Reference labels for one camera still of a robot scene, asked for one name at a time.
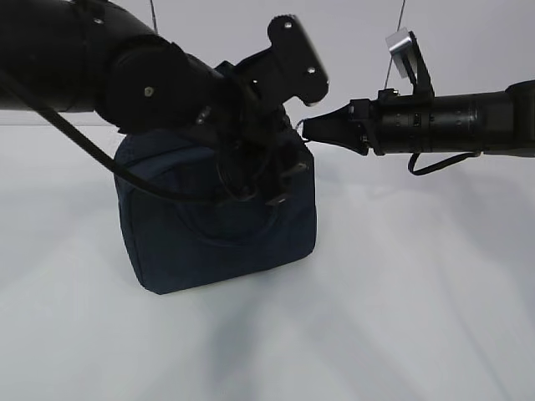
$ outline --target white surface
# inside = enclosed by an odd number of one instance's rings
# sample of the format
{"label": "white surface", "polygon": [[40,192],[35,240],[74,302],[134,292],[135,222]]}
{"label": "white surface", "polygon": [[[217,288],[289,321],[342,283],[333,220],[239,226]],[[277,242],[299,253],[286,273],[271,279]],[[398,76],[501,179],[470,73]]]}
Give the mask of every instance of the white surface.
{"label": "white surface", "polygon": [[[301,16],[332,90],[314,110],[292,102],[295,120],[375,96],[399,11],[184,3],[159,6],[163,34],[214,63],[262,48],[273,14]],[[523,0],[409,0],[405,25],[438,94],[487,91],[533,77],[533,12]],[[109,151],[120,140],[86,131]],[[313,151],[309,259],[158,297],[135,280],[110,175],[53,129],[0,128],[0,399],[535,399],[535,161],[414,178],[408,156]]]}

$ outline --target bolt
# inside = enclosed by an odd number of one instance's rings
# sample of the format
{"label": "bolt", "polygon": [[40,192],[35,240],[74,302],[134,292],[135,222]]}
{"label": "bolt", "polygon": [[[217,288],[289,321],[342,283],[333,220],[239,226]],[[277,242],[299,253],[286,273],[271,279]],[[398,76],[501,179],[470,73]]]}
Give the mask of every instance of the bolt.
{"label": "bolt", "polygon": [[152,88],[151,86],[147,86],[145,88],[145,97],[146,98],[151,98],[152,96],[154,96],[154,92],[155,92],[154,88]]}

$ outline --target black robotic arm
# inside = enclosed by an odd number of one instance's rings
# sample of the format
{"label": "black robotic arm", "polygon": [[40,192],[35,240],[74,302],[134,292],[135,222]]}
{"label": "black robotic arm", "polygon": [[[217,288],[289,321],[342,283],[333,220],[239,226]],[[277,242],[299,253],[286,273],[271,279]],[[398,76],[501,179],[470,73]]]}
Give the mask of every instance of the black robotic arm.
{"label": "black robotic arm", "polygon": [[[303,136],[367,155],[411,153],[409,170],[424,175],[480,154],[535,157],[535,81],[503,92],[436,97],[416,37],[403,29],[388,39],[413,94],[379,91],[333,113],[307,119]],[[465,152],[421,170],[422,153]]]}
{"label": "black robotic arm", "polygon": [[[273,19],[270,48],[216,69],[108,0],[4,0],[0,29],[0,109],[37,111],[120,178],[171,201],[284,201],[300,162],[276,141],[291,128],[283,103],[316,104],[329,89],[294,16]],[[84,111],[127,135],[181,127],[218,153],[227,193],[197,199],[136,179],[58,115]]]}

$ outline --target silver bracket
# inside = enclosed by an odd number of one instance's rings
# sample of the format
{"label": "silver bracket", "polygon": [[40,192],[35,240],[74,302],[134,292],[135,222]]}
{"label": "silver bracket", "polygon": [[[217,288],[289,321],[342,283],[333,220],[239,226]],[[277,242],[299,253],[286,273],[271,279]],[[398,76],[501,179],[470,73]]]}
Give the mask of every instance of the silver bracket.
{"label": "silver bracket", "polygon": [[408,58],[414,75],[418,76],[418,61],[413,48],[412,37],[407,28],[402,28],[393,35],[390,35],[386,39],[386,44],[388,45],[388,49],[394,60],[395,67],[400,72],[401,78],[409,77],[409,72],[403,63],[404,56]]}

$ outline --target navy blue bag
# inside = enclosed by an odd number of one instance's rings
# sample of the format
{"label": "navy blue bag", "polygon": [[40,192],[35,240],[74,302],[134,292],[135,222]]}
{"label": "navy blue bag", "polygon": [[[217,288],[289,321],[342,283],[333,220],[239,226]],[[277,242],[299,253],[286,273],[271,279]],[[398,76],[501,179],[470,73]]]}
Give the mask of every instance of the navy blue bag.
{"label": "navy blue bag", "polygon": [[[115,179],[125,245],[140,284],[166,294],[266,271],[308,256],[316,243],[313,156],[295,141],[308,171],[295,175],[292,197],[266,206],[260,197],[224,206],[171,203]],[[115,160],[175,192],[206,194],[221,187],[214,153],[176,132],[127,136]]]}

